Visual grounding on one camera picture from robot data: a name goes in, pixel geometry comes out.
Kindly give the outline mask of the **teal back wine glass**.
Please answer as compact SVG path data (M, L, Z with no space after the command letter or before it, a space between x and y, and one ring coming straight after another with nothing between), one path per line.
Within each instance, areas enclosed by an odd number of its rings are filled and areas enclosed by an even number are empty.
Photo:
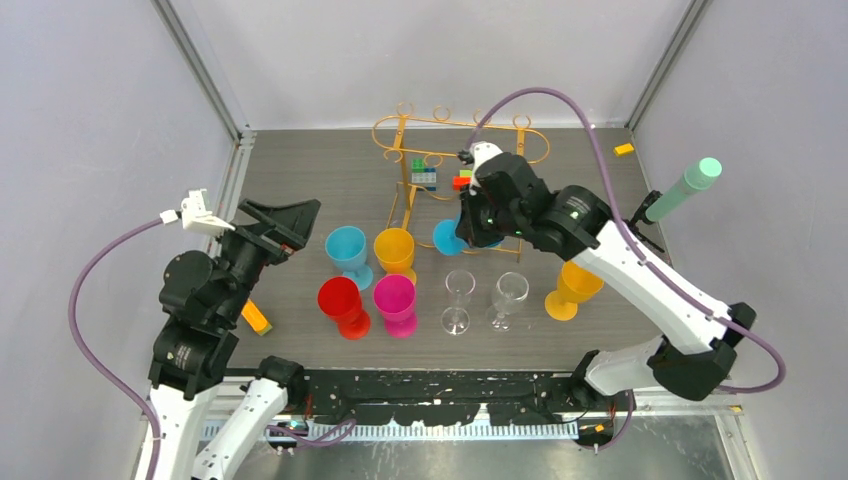
M325 252L344 277L352 280L360 291L373 282L373 270L367 264L365 233L355 226L341 226L325 240Z

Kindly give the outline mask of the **blue back wine glass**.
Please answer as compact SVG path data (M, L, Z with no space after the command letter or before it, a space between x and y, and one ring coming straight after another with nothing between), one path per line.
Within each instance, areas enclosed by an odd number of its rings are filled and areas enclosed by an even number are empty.
M504 235L487 230L479 219L465 214L440 221L432 235L435 248L446 256L494 248L499 246L504 238Z

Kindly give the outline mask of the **red back wine glass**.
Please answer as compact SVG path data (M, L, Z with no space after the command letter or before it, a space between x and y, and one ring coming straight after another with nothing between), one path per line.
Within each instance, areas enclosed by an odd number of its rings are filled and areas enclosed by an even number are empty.
M318 291L317 305L343 338L359 340L368 334L371 320L353 280L344 276L328 279Z

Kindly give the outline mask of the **clear wine glass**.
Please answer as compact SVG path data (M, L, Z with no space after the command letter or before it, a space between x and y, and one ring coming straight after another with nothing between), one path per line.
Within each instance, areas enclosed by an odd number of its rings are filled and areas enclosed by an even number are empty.
M467 270L453 270L445 277L445 287L449 302L442 313L442 327L449 335L462 335L471 326L468 306L476 289L476 279Z
M497 332L506 332L512 325L511 315L518 312L529 293L529 282L517 272L502 274L491 290L491 305L486 310L486 321Z

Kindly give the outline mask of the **yellow back wine glass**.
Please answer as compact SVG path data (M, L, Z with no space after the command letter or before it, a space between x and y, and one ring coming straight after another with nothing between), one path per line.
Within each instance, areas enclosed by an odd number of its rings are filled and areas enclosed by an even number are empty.
M374 253L382 269L387 274L403 275L413 284L417 283L413 270L415 247L412 235L402 228L387 228L374 241Z

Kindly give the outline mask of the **orange front wine glass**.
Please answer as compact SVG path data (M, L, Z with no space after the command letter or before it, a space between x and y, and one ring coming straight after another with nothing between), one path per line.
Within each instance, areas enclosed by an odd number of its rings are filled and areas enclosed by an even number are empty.
M594 297L604 285L600 277L568 261L557 277L556 289L545 298L545 310L557 321L572 320L579 306Z

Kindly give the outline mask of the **magenta wine glass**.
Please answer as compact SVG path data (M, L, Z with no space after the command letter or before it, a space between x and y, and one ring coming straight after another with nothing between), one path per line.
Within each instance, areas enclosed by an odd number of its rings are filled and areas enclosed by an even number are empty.
M408 338L415 333L416 299L416 286L404 275L389 274L377 282L373 301L390 336Z

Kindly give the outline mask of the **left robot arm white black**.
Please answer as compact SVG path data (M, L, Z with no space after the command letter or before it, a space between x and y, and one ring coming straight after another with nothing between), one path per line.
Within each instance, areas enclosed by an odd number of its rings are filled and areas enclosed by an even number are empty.
M235 225L193 190L179 211L161 215L183 229L214 238L219 253L188 250L163 273L159 302L168 318L153 343L148 378L155 416L145 451L149 479L229 479L278 412L298 412L307 398L301 365L269 356L249 385L248 397L219 436L198 453L201 426L238 343L236 323L262 270L303 249L321 208L317 199L268 206L250 199L239 210L253 223Z

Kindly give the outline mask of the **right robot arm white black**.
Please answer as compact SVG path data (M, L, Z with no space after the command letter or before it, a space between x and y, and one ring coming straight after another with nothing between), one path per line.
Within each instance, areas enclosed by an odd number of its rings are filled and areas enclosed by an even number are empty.
M660 336L618 351L590 351L572 381L571 397L596 410L622 391L661 386L701 401L728 376L742 336L721 324L750 328L755 311L727 305L694 287L618 229L610 206L592 191L569 185L550 191L526 159L483 142L458 154L472 170L460 192L456 235L472 248L522 238L598 277L660 330Z

